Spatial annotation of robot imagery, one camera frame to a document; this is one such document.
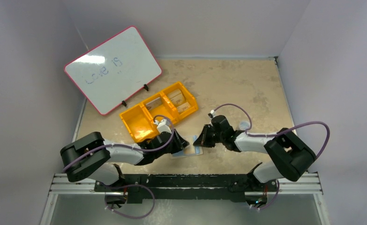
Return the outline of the yellow plastic compartment tray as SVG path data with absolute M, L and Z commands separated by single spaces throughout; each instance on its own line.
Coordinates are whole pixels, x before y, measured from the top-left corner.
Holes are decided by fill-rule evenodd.
M 184 97 L 191 105 L 191 107 L 183 113 L 178 113 L 176 107 L 166 95 L 176 89 L 182 91 Z M 157 97 L 161 97 L 162 105 L 153 110 L 147 110 L 145 104 Z M 159 134 L 157 126 L 153 123 L 156 115 L 163 115 L 169 118 L 172 124 L 176 125 L 198 109 L 198 103 L 194 95 L 189 92 L 182 82 L 176 82 L 120 113 L 120 118 L 134 142 L 138 143 Z

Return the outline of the aluminium rail frame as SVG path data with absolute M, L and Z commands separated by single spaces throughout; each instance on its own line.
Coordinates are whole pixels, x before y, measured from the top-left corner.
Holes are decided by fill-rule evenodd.
M 185 139 L 200 134 L 208 113 L 217 109 L 233 127 L 251 119 L 254 133 L 271 133 L 293 126 L 292 116 L 274 58 L 250 60 L 159 59 L 162 75 L 128 100 L 133 106 L 175 82 L 193 94 L 198 110 L 177 125 Z M 297 182 L 287 179 L 268 185 L 270 206 L 257 210 L 243 197 L 213 181 L 231 183 L 259 162 L 261 153 L 236 153 L 218 144 L 193 157 L 162 156 L 150 165 L 123 164 L 124 174 L 144 174 L 137 193 L 146 198 L 124 204 L 117 213 L 106 209 L 105 193 L 95 192 L 96 182 L 69 183 L 63 174 L 52 180 L 43 225 L 323 225 L 327 212 L 317 173 L 305 173 Z

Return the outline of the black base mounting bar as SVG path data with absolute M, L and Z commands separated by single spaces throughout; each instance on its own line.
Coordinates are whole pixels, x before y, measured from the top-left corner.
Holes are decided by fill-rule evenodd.
M 123 174 L 112 185 L 96 181 L 95 191 L 122 192 L 127 203 L 143 200 L 229 200 L 233 203 L 267 200 L 267 191 L 277 190 L 277 180 L 257 183 L 248 173 L 236 174 Z

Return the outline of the white board with pink frame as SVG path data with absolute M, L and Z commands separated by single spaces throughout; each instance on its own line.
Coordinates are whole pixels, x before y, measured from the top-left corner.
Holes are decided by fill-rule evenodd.
M 107 115 L 162 74 L 135 26 L 68 63 L 67 76 L 101 115 Z

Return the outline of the small clear plastic cup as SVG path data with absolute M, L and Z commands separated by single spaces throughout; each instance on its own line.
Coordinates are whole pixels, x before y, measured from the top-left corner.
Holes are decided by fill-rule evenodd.
M 238 130 L 250 129 L 252 124 L 249 121 L 241 121 L 238 125 Z

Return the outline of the card in middle compartment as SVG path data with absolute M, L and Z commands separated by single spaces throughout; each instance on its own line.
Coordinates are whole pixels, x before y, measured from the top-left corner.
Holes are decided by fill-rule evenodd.
M 153 109 L 155 109 L 155 108 L 157 108 L 161 105 L 162 105 L 162 99 L 161 99 L 161 97 L 157 97 L 157 98 L 147 102 L 145 104 L 145 107 L 146 107 L 147 110 L 150 111 L 150 110 L 153 110 Z

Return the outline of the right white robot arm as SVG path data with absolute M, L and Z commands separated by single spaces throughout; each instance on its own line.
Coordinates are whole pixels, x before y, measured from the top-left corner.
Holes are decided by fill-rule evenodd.
M 204 125 L 193 145 L 213 148 L 217 143 L 230 151 L 269 155 L 269 162 L 259 163 L 248 173 L 257 183 L 280 178 L 297 181 L 316 160 L 315 153 L 287 128 L 276 134 L 250 136 L 243 130 L 233 129 L 223 115 L 213 117 L 210 124 Z

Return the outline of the black whiteboard stand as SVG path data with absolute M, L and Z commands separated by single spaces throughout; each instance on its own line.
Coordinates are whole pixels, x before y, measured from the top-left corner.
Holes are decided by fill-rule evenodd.
M 147 84 L 144 84 L 144 85 L 143 85 L 143 89 L 144 89 L 144 90 L 146 90 L 146 91 L 149 91 L 149 87 L 148 87 L 148 85 L 147 85 Z M 121 104 L 122 104 L 124 107 L 127 107 L 127 103 L 126 103 L 126 101 L 125 101 L 125 100 L 123 100 L 123 101 L 121 102 Z

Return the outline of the cards in right compartment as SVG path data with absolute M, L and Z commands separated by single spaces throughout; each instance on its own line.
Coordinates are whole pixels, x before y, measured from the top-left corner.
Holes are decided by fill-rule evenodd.
M 183 113 L 191 107 L 180 89 L 173 90 L 166 95 L 171 103 L 176 107 L 178 113 Z

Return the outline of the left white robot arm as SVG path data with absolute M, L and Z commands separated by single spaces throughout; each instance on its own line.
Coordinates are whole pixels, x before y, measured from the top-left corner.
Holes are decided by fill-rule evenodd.
M 131 145 L 113 143 L 92 132 L 60 150 L 63 173 L 70 182 L 89 178 L 112 185 L 123 179 L 118 163 L 148 165 L 166 154 L 183 151 L 190 143 L 177 130 Z

